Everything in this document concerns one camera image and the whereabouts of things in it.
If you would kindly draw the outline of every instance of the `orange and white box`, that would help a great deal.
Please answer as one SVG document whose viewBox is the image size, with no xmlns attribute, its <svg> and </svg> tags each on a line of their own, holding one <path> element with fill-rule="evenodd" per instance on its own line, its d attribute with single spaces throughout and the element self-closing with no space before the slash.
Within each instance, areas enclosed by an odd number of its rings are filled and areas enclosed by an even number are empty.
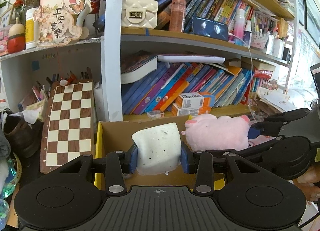
<svg viewBox="0 0 320 231">
<path fill-rule="evenodd" d="M 197 109 L 212 107 L 214 95 L 209 92 L 182 93 L 176 98 L 176 105 L 181 109 Z"/>
<path fill-rule="evenodd" d="M 204 107 L 204 108 L 193 108 L 193 109 L 181 109 L 177 106 L 176 103 L 172 104 L 171 112 L 174 116 L 198 116 L 201 114 L 210 113 L 211 107 Z"/>
</svg>

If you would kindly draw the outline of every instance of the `butterfly decoration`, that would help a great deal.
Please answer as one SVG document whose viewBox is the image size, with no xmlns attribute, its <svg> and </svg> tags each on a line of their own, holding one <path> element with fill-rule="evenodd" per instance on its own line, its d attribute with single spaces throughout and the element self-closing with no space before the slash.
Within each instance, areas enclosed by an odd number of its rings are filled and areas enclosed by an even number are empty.
<svg viewBox="0 0 320 231">
<path fill-rule="evenodd" d="M 85 0 L 81 0 L 79 5 L 70 4 L 69 6 L 71 7 L 72 11 L 75 12 L 75 14 L 80 14 L 80 12 L 85 8 Z"/>
<path fill-rule="evenodd" d="M 38 18 L 43 18 L 43 8 L 42 8 L 42 5 L 39 6 L 39 9 L 38 10 L 35 10 L 33 12 L 33 21 L 37 21 Z"/>
</svg>

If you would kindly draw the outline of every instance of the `wooden chessboard frame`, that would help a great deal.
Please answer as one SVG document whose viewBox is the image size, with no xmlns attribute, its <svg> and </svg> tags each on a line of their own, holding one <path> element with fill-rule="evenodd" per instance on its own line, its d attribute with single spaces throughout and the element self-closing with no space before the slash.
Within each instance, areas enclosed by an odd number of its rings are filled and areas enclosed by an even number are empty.
<svg viewBox="0 0 320 231">
<path fill-rule="evenodd" d="M 93 84 L 93 80 L 92 79 L 84 79 L 84 80 L 78 80 L 73 84 L 80 84 L 80 83 L 88 83 L 88 82 L 92 82 L 92 95 L 91 95 L 91 131 L 90 131 L 90 139 L 91 139 L 91 154 L 94 153 L 94 149 L 95 149 L 95 145 L 94 145 L 94 127 L 93 127 L 93 113 L 94 113 L 94 96 L 93 96 L 93 88 L 94 88 L 94 84 Z M 54 99 L 54 95 L 56 93 L 56 88 L 59 87 L 60 84 L 58 82 L 54 82 L 51 88 L 51 92 L 50 92 L 50 97 L 49 97 L 49 101 L 48 101 L 48 105 L 46 108 L 46 116 L 45 116 L 45 121 L 44 121 L 44 125 L 43 125 L 43 130 L 42 130 L 42 137 L 41 137 L 41 150 L 40 150 L 40 172 L 47 174 L 57 168 L 59 168 L 60 166 L 47 166 L 46 165 L 46 155 L 47 155 L 47 138 L 48 138 L 48 131 L 49 131 L 49 125 L 50 125 L 50 114 L 52 111 L 52 104 L 53 104 L 53 99 Z M 80 152 L 80 155 L 83 154 L 88 154 L 88 152 Z"/>
</svg>

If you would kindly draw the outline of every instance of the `white shelf post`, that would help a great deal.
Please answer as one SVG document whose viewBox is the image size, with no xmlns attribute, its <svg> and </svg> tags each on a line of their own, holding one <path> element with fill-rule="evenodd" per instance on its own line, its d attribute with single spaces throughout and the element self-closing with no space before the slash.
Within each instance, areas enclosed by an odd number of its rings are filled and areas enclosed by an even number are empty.
<svg viewBox="0 0 320 231">
<path fill-rule="evenodd" d="M 101 42 L 101 73 L 105 118 L 122 121 L 120 42 L 122 0 L 106 0 L 104 41 Z"/>
<path fill-rule="evenodd" d="M 299 34 L 298 0 L 293 0 L 293 4 L 294 4 L 294 10 L 295 10 L 294 21 L 293 21 L 294 22 L 293 44 L 292 44 L 292 52 L 291 52 L 291 60 L 290 60 L 290 64 L 289 64 L 289 70 L 288 70 L 287 79 L 286 79 L 285 85 L 284 85 L 284 93 L 287 92 L 288 86 L 291 81 L 291 70 L 292 70 L 292 66 L 293 66 L 294 54 L 296 52 L 297 40 L 298 40 L 298 34 Z"/>
</svg>

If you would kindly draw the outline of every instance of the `brown shoe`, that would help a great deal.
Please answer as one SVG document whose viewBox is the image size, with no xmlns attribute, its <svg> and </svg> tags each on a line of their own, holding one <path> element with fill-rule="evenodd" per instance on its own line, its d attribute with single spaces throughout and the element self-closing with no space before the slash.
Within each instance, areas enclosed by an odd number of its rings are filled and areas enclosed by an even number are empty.
<svg viewBox="0 0 320 231">
<path fill-rule="evenodd" d="M 38 124 L 33 125 L 32 129 L 20 116 L 8 115 L 3 132 L 11 145 L 11 150 L 18 157 L 29 158 L 40 146 L 40 129 L 41 127 Z"/>
</svg>

